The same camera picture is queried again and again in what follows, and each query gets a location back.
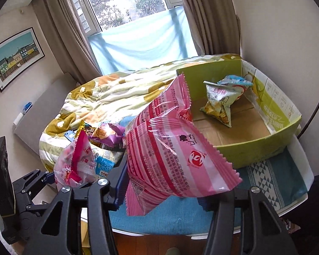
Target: black cable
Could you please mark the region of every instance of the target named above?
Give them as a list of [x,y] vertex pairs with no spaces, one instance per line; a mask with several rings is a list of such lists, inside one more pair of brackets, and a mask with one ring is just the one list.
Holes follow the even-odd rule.
[[309,118],[308,122],[306,123],[306,125],[304,126],[304,128],[301,130],[300,134],[297,136],[297,139],[299,139],[299,138],[302,136],[302,134],[306,131],[306,129],[309,127],[310,123],[311,123],[312,120],[314,119],[314,117],[315,117],[315,115],[316,115],[316,113],[317,113],[318,110],[319,110],[319,102],[318,102],[318,104],[317,104],[317,106],[316,106],[316,108],[315,108],[313,114],[312,114],[311,117]]

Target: picture frame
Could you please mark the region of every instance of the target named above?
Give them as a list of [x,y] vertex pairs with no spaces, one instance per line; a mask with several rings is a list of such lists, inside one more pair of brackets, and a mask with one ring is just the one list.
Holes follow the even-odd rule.
[[0,92],[44,56],[32,27],[2,41],[0,43]]

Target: bedspread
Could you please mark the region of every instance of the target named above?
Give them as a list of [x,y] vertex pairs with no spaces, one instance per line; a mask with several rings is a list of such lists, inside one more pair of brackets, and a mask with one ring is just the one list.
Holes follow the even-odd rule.
[[238,55],[192,57],[142,69],[131,74],[116,72],[89,81],[71,91],[59,114],[43,131],[39,141],[42,163],[49,171],[70,142],[68,130],[77,130],[82,120],[90,125],[118,123],[122,118],[137,116],[176,77],[176,70],[192,64],[238,59]]

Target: gray headboard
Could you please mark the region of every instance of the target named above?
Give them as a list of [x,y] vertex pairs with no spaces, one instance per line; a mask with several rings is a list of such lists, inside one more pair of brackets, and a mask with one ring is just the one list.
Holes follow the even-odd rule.
[[76,81],[69,73],[58,78],[33,104],[18,123],[14,134],[18,135],[39,155],[39,139],[46,126],[59,114],[65,98],[76,88]]

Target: silver bolt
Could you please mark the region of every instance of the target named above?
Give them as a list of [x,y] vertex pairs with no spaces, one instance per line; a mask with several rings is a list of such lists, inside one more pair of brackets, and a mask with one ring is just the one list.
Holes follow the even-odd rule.
[[98,180],[98,184],[101,185],[101,186],[106,185],[108,182],[109,181],[107,181],[107,179],[105,179],[105,178],[102,178],[102,179]]
[[71,190],[71,187],[68,186],[68,185],[66,185],[66,186],[64,186],[64,187],[62,188],[62,192],[63,192],[63,193],[67,193],[67,192],[69,192],[70,190]]
[[259,192],[261,192],[260,188],[256,186],[252,187],[251,190],[254,194],[258,194]]

